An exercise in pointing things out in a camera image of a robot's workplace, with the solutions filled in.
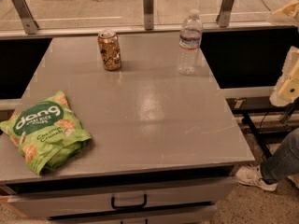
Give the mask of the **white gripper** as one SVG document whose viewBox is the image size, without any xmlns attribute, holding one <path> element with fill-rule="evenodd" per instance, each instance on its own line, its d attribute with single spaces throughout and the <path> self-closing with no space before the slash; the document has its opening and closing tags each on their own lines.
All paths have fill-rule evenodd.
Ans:
<svg viewBox="0 0 299 224">
<path fill-rule="evenodd" d="M 299 25 L 299 0 L 292 0 L 279 8 L 270 16 L 272 23 Z M 291 46 L 287 53 L 282 75 L 270 95 L 270 103 L 274 106 L 292 104 L 299 97 L 299 49 Z"/>
</svg>

